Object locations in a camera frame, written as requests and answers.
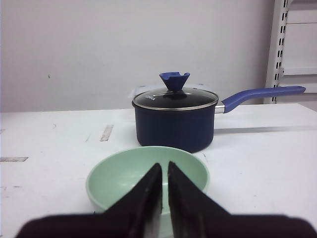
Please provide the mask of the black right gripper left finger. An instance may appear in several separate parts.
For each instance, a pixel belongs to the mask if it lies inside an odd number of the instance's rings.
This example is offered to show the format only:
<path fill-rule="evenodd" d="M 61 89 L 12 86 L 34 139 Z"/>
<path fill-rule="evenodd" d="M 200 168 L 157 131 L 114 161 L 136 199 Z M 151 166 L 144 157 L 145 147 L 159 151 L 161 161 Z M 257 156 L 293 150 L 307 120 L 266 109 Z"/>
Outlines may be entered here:
<path fill-rule="evenodd" d="M 106 238 L 157 238 L 162 212 L 162 169 L 155 163 L 104 212 Z"/>

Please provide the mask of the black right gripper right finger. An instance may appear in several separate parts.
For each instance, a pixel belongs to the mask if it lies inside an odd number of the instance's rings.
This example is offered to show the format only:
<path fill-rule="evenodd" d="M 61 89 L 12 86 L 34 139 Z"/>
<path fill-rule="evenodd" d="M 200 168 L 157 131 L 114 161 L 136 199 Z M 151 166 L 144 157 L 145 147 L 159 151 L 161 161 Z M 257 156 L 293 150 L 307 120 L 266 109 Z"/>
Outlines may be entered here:
<path fill-rule="evenodd" d="M 202 192 L 172 161 L 168 203 L 175 238 L 226 238 L 230 214 Z"/>

